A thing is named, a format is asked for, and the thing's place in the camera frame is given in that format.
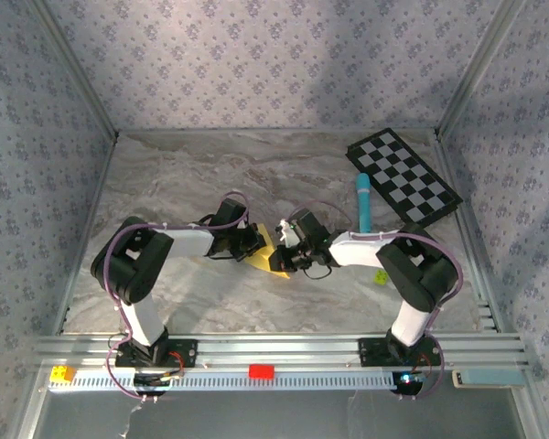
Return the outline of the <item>yellow cloth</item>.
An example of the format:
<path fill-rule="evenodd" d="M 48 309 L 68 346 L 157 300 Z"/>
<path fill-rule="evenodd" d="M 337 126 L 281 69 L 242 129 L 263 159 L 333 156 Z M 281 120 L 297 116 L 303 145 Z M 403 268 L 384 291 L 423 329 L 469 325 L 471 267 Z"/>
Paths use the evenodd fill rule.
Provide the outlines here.
<path fill-rule="evenodd" d="M 274 272 L 270 269 L 269 258 L 275 252 L 275 246 L 273 245 L 272 239 L 263 223 L 258 223 L 257 229 L 264 239 L 265 245 L 252 256 L 246 257 L 244 262 L 256 269 L 288 279 L 289 275 L 287 273 Z"/>

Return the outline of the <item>teal cylindrical pen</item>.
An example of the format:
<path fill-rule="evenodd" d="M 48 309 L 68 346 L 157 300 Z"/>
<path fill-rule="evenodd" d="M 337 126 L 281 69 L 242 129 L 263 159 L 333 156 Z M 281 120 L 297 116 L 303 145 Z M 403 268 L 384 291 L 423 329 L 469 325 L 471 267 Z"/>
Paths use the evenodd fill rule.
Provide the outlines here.
<path fill-rule="evenodd" d="M 371 232 L 371 182 L 369 176 L 360 173 L 356 177 L 359 229 L 361 233 Z"/>

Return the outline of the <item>black and white checkerboard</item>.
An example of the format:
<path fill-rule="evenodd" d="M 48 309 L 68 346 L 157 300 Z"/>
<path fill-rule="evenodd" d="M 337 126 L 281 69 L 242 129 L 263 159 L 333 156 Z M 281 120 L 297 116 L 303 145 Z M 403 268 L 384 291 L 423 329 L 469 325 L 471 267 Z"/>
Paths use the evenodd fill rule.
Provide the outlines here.
<path fill-rule="evenodd" d="M 346 157 L 405 222 L 427 227 L 461 203 L 458 193 L 390 128 L 349 145 Z"/>

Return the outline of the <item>beige and blue device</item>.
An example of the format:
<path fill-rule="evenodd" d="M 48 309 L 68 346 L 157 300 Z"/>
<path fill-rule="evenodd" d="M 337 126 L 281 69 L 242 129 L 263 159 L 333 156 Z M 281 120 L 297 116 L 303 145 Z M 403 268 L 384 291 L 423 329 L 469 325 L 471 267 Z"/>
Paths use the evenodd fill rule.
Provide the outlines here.
<path fill-rule="evenodd" d="M 526 385 L 522 372 L 511 369 L 454 369 L 452 381 L 459 389 L 513 389 Z"/>

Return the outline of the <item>yellow toy block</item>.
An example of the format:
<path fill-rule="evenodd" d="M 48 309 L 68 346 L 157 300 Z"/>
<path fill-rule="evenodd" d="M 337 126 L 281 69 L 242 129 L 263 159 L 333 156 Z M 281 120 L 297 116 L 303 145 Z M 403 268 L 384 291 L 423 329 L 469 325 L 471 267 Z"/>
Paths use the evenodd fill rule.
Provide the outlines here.
<path fill-rule="evenodd" d="M 77 370 L 69 365 L 53 366 L 49 375 L 51 383 L 71 383 Z"/>

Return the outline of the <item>aluminium mounting rail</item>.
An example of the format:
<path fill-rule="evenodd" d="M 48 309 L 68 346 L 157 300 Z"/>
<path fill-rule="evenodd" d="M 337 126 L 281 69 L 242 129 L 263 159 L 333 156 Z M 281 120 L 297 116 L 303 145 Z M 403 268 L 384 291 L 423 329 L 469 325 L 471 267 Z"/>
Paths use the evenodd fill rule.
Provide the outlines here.
<path fill-rule="evenodd" d="M 251 364 L 278 370 L 358 369 L 362 334 L 201 334 L 194 370 L 246 371 Z M 527 369 L 528 353 L 513 333 L 437 333 L 447 369 Z M 37 363 L 101 367 L 107 335 L 42 337 L 34 348 Z"/>

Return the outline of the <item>aluminium frame bar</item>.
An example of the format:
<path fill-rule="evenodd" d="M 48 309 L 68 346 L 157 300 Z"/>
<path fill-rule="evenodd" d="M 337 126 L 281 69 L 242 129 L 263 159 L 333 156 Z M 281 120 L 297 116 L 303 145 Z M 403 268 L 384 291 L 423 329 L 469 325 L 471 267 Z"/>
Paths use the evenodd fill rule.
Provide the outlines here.
<path fill-rule="evenodd" d="M 369 128 L 168 128 L 168 129 L 121 129 L 119 135 L 178 135 L 178 134 L 298 134 L 298 133 L 325 133 L 325 134 L 373 134 L 382 131 L 382 127 Z"/>
<path fill-rule="evenodd" d="M 97 209 L 100 203 L 100 199 L 102 196 L 103 187 L 106 181 L 106 178 L 109 173 L 110 165 L 113 158 L 114 149 L 118 143 L 119 133 L 116 132 L 113 136 L 113 139 L 107 149 L 106 155 L 104 157 L 103 166 L 102 166 L 102 172 L 99 176 L 99 179 L 97 181 L 97 185 L 95 187 L 94 195 L 91 199 L 91 205 L 90 209 L 88 211 L 88 216 L 85 222 L 85 225 L 81 232 L 81 238 L 79 240 L 79 247 L 76 251 L 75 258 L 73 260 L 70 275 L 68 277 L 68 280 L 65 284 L 65 288 L 63 290 L 63 294 L 61 297 L 61 301 L 59 303 L 59 309 L 56 314 L 53 328 L 50 331 L 50 334 L 52 336 L 59 336 L 62 331 L 63 327 L 65 325 L 66 321 L 66 315 L 68 313 L 68 308 L 70 307 L 70 303 L 72 301 L 73 297 L 73 291 L 75 288 L 75 285 L 77 283 L 77 279 L 79 276 L 79 273 L 81 271 L 81 265 L 83 261 L 83 257 L 85 255 L 91 233 L 92 233 L 92 226 L 95 220 L 95 215 L 97 213 Z"/>
<path fill-rule="evenodd" d="M 437 133 L 434 133 L 434 138 L 434 149 L 439 169 L 443 172 L 446 182 L 462 196 L 462 190 L 446 157 L 446 149 L 441 145 Z M 479 248 L 471 236 L 468 203 L 465 199 L 462 199 L 462 202 L 459 204 L 455 218 L 467 260 L 468 278 L 471 282 L 479 311 L 479 329 L 481 332 L 499 333 L 501 330 L 497 317 L 495 316 L 494 308 L 490 304 L 489 280 L 484 274 L 482 264 L 479 260 Z"/>

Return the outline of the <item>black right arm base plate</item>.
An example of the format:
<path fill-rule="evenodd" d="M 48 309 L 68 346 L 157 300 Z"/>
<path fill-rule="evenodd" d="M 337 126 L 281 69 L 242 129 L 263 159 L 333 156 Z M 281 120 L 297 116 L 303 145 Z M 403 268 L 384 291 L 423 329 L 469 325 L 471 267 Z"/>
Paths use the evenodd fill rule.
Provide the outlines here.
<path fill-rule="evenodd" d="M 436 367 L 442 363 L 436 342 L 429 337 L 412 347 L 387 337 L 364 337 L 358 340 L 358 353 L 363 367 Z"/>

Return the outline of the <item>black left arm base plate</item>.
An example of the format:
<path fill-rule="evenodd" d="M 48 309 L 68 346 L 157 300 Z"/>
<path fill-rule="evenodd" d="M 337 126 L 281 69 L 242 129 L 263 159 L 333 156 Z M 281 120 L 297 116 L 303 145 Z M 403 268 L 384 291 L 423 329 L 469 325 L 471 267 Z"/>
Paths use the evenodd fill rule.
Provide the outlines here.
<path fill-rule="evenodd" d="M 146 347 L 135 340 L 123 343 L 115 354 L 114 366 L 124 368 L 193 368 L 196 364 L 196 339 L 166 338 Z"/>

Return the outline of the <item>aluminium frame post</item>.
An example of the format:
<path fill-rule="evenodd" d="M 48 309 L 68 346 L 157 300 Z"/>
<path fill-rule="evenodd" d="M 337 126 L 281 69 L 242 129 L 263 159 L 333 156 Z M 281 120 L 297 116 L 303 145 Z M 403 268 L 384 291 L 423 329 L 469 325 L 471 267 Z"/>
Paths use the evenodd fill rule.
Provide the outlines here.
<path fill-rule="evenodd" d="M 436 138 L 445 141 L 467 109 L 490 63 L 509 34 L 527 0 L 501 0 L 436 127 Z"/>

